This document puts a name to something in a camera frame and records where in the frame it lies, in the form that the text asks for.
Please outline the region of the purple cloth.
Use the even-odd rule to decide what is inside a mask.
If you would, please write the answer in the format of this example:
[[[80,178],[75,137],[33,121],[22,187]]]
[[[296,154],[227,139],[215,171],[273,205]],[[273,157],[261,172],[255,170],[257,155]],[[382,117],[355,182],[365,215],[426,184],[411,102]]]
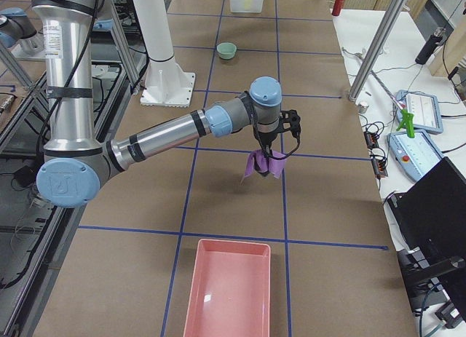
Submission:
[[[287,159],[280,152],[272,151],[272,154],[273,157],[266,157],[262,150],[250,152],[242,181],[252,176],[253,173],[258,173],[263,177],[272,175],[274,178],[279,179],[285,169]]]

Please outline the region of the mint green bowl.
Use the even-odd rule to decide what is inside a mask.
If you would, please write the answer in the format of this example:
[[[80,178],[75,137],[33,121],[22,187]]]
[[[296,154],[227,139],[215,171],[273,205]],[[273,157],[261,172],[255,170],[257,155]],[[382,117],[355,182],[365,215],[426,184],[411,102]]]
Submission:
[[[231,60],[237,52],[237,46],[231,42],[221,42],[216,46],[216,52],[220,59]]]

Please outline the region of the translucent white plastic box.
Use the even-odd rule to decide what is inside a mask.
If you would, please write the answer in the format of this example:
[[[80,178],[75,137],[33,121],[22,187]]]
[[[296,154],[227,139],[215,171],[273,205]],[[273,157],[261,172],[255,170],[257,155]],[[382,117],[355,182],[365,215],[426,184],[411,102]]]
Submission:
[[[229,0],[232,13],[261,13],[264,0]]]

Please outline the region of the pink plastic tray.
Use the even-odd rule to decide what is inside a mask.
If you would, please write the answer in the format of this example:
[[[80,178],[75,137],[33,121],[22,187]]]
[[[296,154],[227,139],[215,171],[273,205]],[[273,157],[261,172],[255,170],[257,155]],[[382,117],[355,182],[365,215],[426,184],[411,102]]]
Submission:
[[[199,240],[185,336],[269,336],[270,301],[270,246]]]

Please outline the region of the green plastic clamp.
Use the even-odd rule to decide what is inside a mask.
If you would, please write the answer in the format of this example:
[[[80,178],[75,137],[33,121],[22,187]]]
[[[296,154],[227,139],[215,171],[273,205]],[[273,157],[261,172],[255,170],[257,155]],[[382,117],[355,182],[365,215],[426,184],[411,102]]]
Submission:
[[[414,138],[415,137],[414,123],[413,123],[414,115],[410,113],[407,109],[401,109],[400,114],[401,114],[401,121],[396,130],[400,131],[401,129],[404,129],[409,138]]]

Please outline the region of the lower teach pendant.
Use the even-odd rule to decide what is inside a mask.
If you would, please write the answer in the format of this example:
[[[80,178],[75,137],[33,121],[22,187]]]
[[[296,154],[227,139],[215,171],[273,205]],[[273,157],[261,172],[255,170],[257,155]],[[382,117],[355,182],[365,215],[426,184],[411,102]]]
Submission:
[[[390,133],[387,141],[402,170],[414,182],[419,181],[444,158],[425,130],[415,130],[414,138],[405,132]]]

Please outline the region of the teach pendant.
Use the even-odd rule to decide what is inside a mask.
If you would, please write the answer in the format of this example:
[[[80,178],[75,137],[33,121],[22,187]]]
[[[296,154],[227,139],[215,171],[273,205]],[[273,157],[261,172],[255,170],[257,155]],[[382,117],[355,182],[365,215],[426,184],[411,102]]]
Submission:
[[[421,91],[399,90],[395,97],[409,113],[414,115],[414,129],[422,129],[432,134],[443,133],[441,112],[436,96]]]
[[[415,130],[414,138],[405,132],[390,133],[387,141],[402,170],[414,182],[419,181],[444,158],[425,130]]]

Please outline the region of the red cylinder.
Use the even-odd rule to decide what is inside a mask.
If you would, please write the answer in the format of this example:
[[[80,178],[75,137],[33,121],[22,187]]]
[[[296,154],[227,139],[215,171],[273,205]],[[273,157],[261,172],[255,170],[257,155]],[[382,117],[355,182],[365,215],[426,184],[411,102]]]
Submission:
[[[333,9],[332,9],[332,15],[337,17],[340,15],[340,12],[344,6],[345,0],[334,0],[333,3]]]

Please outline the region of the upper teach pendant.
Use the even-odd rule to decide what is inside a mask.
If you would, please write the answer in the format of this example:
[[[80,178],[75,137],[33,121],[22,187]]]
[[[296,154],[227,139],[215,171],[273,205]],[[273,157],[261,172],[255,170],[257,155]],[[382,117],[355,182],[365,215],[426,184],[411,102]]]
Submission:
[[[409,113],[414,115],[414,129],[422,129],[432,134],[443,133],[441,112],[436,96],[421,91],[399,90],[395,97]]]

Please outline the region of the black handheld device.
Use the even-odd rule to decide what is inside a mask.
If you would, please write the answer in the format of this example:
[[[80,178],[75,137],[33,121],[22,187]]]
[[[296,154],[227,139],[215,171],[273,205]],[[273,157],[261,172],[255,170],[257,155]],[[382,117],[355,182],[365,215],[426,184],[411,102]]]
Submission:
[[[416,56],[415,63],[420,65],[426,64],[434,51],[440,46],[443,46],[446,40],[446,31],[446,27],[438,27],[435,29]]]

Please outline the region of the black monitor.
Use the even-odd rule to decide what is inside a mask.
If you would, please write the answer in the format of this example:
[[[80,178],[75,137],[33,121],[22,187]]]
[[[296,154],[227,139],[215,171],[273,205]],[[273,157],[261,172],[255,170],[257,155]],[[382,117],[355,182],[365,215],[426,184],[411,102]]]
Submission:
[[[388,205],[410,248],[437,259],[465,257],[465,177],[448,157]]]

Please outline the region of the silver aluminium pole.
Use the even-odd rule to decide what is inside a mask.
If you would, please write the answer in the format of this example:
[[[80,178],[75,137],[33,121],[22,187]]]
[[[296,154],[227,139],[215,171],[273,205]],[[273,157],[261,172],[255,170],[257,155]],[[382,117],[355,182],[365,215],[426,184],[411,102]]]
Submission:
[[[406,2],[407,0],[392,0],[385,11],[382,21],[374,34],[372,42],[366,52],[366,56],[363,58],[360,69],[349,90],[348,98],[353,103],[361,93],[363,86],[377,61],[379,53],[390,35],[390,32],[403,9],[403,5]]]

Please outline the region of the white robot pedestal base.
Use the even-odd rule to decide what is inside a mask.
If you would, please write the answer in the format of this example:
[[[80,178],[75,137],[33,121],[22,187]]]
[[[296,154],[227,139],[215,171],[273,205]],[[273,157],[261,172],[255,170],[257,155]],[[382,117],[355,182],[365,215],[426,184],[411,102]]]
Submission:
[[[164,0],[133,0],[149,57],[141,104],[188,107],[196,75],[175,59]]]

